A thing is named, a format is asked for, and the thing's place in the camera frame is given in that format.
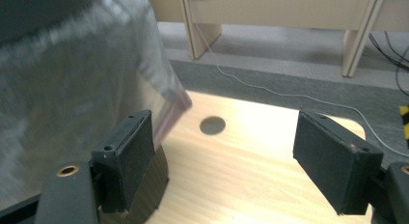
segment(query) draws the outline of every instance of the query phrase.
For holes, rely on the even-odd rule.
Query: plastic bag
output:
[[[156,148],[191,101],[148,0],[94,0],[0,46],[0,210],[41,192],[48,170],[89,160],[122,118],[152,110]]]

